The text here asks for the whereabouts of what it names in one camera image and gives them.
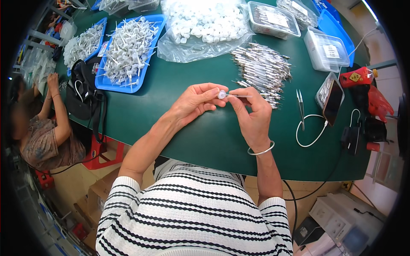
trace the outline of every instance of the striped sweater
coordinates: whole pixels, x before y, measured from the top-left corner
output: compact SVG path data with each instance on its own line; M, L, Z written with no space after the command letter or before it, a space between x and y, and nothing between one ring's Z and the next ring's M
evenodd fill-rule
M176 160L141 191L118 177L98 223L103 255L292 255L285 201L257 207L241 175Z

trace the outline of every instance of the red stool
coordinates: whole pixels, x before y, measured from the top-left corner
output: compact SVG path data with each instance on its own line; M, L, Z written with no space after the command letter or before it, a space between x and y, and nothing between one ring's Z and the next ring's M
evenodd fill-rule
M111 138L105 137L105 142L109 141L116 141ZM114 160L109 160L107 157L103 156L102 153L107 152L107 144L106 143L98 143L96 141L96 138L93 136L92 142L91 142L91 151L86 155L84 161L90 160L86 163L83 163L83 165L88 169L88 170L96 170L100 168L104 168L116 163L121 163L123 161L123 153L124 153L124 143L118 141L118 146L117 146L117 154ZM104 159L105 163L100 163L99 158Z

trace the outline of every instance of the green table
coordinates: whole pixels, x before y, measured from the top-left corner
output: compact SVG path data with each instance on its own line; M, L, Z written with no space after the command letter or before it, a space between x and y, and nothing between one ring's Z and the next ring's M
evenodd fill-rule
M147 12L145 15L159 14L161 8ZM108 16L104 11L84 11L75 18L77 34L82 33L93 23ZM139 16L130 12L125 18ZM106 34L115 28L115 21L122 18L108 16ZM342 17L345 30L355 43L361 37L350 23ZM320 139L311 147L303 148L296 143L295 132L300 121L295 91L300 89L303 95L305 115L321 114L314 96L328 75L327 72L312 68L307 49L303 42L306 31L300 38L289 37L281 40L276 37L257 34L253 37L262 45L266 45L281 54L290 56L289 60L293 79L284 87L281 110L272 111L269 137L276 145L272 149L282 179L300 181L324 181L335 168L339 155L341 159L331 181L362 179L366 172L370 151L366 150L364 139L359 142L356 156L341 153L340 137L344 126L350 122L350 113L355 108L348 91L339 111L334 127L328 126ZM231 82L238 78L237 66L230 60L230 55L204 59L191 63L172 63L156 57L150 60L144 84L133 94L106 91L108 108L105 134L120 142L132 145L142 137L158 118L166 112L180 94L191 84L212 82L222 84L229 89L238 85ZM355 62L359 65L369 64L363 44L355 53ZM67 68L63 57L57 63L56 72L67 76ZM88 121L76 122L87 125ZM306 119L305 131L299 132L302 144L311 143L323 128L323 119L311 117ZM246 153L248 146L241 135L237 117L230 104L213 112L206 112L191 124L178 132L161 155L180 161L256 176L256 159Z

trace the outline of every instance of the blue bin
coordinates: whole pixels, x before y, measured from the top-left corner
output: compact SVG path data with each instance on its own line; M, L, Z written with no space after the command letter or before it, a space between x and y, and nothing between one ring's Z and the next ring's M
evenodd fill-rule
M104 26L102 28L103 32L101 34L100 43L98 44L97 49L93 53L91 53L87 58L85 58L84 61L88 61L89 59L91 59L92 57L97 55L99 53L100 49L101 49L101 45L103 43L102 41L104 40L105 27L107 26L107 18L106 17L102 18L100 21L98 21L96 24L94 24L94 26L95 26L95 25L99 25L99 24L102 24L102 23L104 23ZM71 76L71 68L72 67L67 67L67 76L68 77Z
M157 23L158 24L158 33L157 35L153 38L152 43L151 43L151 47L154 47L157 44L159 35L161 34L162 29L165 26L166 23L166 17L163 14L157 14L157 15L149 15L149 16L144 16L145 19L149 22L161 22L161 23ZM128 22L130 20L135 19L136 21L139 21L140 18L130 18L130 19L126 19L125 21ZM117 27L122 27L124 25L124 22L121 22L120 24L118 24ZM107 44L107 49L109 49L109 45L112 42L113 37L111 37L111 39L109 40L108 44ZM150 56L153 53L154 49L150 49L148 52L148 56ZM149 57L145 62L149 64L151 57ZM122 92L122 93L135 93L136 91L138 91L141 86L142 83L144 81L144 77L145 77L145 73L147 72L147 68L148 65L145 65L144 68L141 70L140 72L140 76L138 77L138 75L134 75L131 78L131 82L136 82L137 79L139 79L138 84L134 84L132 86L132 88L130 86L124 86L126 84L129 83L129 81L125 81L121 83L120 85L117 84L113 84L111 83L110 79L108 79L107 77L105 77L105 70L104 70L104 65L107 61L107 56L103 55L101 62L100 62L100 66L98 67L98 71L97 71L97 75L96 75L96 80L95 80L95 84L96 87L98 89L102 89L102 90L108 90L108 91L116 91L116 92Z
M342 26L336 21L333 15L330 14L327 10L323 10L320 14L319 19L317 20L317 27L325 32L328 36L338 37L343 41L344 46L346 47L347 54L350 54L354 49L355 45L350 39L349 35L342 28ZM349 56L350 67L353 67L353 62L355 60L355 53Z
M94 5L91 6L91 10L92 10L92 11L98 10L100 7L97 6L97 5L98 5L100 2L101 2L101 0L97 0L97 1L94 3Z
M321 0L321 1L322 1L322 3L325 4L325 6L327 8L323 7L322 5L317 5L316 2L314 0L312 0L313 5L316 7L316 10L320 14L322 13L323 10L327 10L337 20L337 22L340 24L340 26L343 27L342 20L340 19L339 12L328 1L326 1L326 0Z

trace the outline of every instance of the silver bangle bracelet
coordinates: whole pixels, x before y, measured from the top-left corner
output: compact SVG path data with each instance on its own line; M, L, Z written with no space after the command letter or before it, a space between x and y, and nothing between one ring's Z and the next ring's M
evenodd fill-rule
M257 155L261 155L261 154L265 154L266 152L268 152L268 151L270 151L271 149L273 149L273 147L275 146L275 142L273 141L273 140L271 140L271 142L272 142L272 146L270 146L270 148L268 148L267 150L265 150L265 151L262 151L262 152L260 152L260 153L251 153L250 152L250 147L248 148L248 154L250 154L251 156L257 156Z

